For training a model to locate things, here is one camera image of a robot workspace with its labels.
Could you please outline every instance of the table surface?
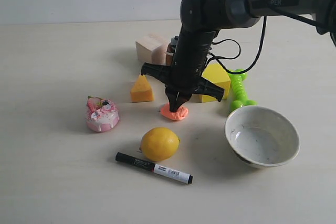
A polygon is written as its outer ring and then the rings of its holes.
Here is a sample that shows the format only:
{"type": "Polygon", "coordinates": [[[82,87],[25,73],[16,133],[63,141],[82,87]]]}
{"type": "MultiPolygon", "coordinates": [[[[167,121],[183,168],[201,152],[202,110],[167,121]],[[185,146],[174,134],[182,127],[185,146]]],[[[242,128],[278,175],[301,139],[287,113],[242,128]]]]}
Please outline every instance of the table surface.
{"type": "MultiPolygon", "coordinates": [[[[334,223],[336,218],[336,56],[329,35],[284,17],[269,18],[263,52],[244,81],[249,97],[296,127],[301,150],[291,163],[252,169],[224,137],[229,100],[186,104],[170,122],[158,109],[164,85],[148,77],[155,101],[131,103],[141,63],[135,40],[170,39],[180,22],[0,26],[0,223],[334,223]],[[106,133],[85,125],[87,96],[115,101],[121,121],[106,133]],[[138,152],[148,130],[165,126],[181,138],[160,164],[194,176],[191,185],[114,161],[138,152]]],[[[223,30],[238,40],[246,68],[261,22],[223,30]]],[[[229,42],[215,46],[232,57],[229,42]]]]}

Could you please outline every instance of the yellow lemon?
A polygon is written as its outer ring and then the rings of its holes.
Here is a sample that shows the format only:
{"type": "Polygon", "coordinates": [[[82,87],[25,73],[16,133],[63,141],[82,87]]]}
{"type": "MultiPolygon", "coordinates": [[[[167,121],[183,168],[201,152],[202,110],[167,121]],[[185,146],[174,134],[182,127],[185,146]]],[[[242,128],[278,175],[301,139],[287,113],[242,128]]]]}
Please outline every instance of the yellow lemon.
{"type": "Polygon", "coordinates": [[[172,130],[157,127],[144,134],[140,150],[146,158],[159,162],[173,156],[179,144],[180,139],[172,130]]]}

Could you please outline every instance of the green bone toy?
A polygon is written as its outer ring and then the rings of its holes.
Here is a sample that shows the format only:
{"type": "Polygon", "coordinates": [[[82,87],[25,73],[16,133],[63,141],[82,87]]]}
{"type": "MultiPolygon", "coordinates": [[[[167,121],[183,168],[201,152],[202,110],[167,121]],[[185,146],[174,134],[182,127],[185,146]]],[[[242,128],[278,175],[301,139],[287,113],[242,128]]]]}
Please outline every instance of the green bone toy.
{"type": "MultiPolygon", "coordinates": [[[[240,72],[243,69],[237,69],[236,71],[232,72],[240,72]]],[[[247,73],[242,74],[230,74],[228,73],[231,79],[231,87],[236,96],[235,100],[231,103],[230,111],[234,111],[240,107],[247,106],[247,105],[257,105],[256,101],[248,100],[247,94],[244,89],[243,81],[247,77],[247,73]]]]}

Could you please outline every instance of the black marker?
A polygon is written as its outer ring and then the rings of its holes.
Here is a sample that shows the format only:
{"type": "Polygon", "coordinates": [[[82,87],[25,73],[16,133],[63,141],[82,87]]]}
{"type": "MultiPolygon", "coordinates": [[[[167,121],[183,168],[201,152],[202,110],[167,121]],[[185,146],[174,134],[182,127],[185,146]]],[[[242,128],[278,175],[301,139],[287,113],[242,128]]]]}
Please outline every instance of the black marker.
{"type": "Polygon", "coordinates": [[[150,172],[160,174],[162,176],[172,178],[174,180],[191,184],[193,182],[193,176],[188,173],[183,173],[178,170],[173,170],[168,167],[157,165],[155,163],[145,161],[136,157],[132,157],[123,153],[118,152],[116,157],[116,161],[126,163],[144,170],[148,170],[150,172]]]}

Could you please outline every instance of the ceramic bowl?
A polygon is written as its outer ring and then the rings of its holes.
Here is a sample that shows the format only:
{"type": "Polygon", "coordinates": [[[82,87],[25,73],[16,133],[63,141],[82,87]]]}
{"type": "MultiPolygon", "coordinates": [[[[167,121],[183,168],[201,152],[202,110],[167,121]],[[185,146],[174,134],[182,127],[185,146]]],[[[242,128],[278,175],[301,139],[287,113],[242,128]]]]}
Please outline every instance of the ceramic bowl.
{"type": "Polygon", "coordinates": [[[298,133],[289,120],[257,105],[233,111],[225,122],[225,135],[235,154],[254,168],[285,165],[300,150],[298,133]]]}

